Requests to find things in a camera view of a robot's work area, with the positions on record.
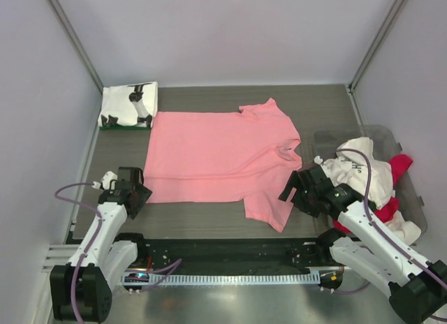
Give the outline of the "pink t shirt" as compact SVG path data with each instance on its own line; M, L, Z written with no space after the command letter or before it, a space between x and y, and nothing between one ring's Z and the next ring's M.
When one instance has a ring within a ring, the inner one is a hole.
M149 204L242 201L245 216L282 232L292 204L279 199L302 166L301 137L274 99L237 112L159 112L144 167Z

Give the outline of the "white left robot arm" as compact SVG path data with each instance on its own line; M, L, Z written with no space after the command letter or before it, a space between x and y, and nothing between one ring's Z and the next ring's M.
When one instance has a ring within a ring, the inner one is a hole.
M149 258L140 233L121 233L136 218L152 194L143 171L120 167L107 172L92 187L101 191L89 230L75 253L50 272L52 313L57 321L102 323L112 306L112 292L126 269L142 267Z

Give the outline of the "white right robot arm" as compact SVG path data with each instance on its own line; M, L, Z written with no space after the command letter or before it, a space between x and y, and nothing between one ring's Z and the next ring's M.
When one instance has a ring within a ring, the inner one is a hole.
M351 268L388 298L405 323L423 323L446 305L446 264L431 262L405 244L364 196L346 184L334 186L321 166L294 170L279 199L310 216L334 217L348 228L357 242L336 228L316 238L317 261Z

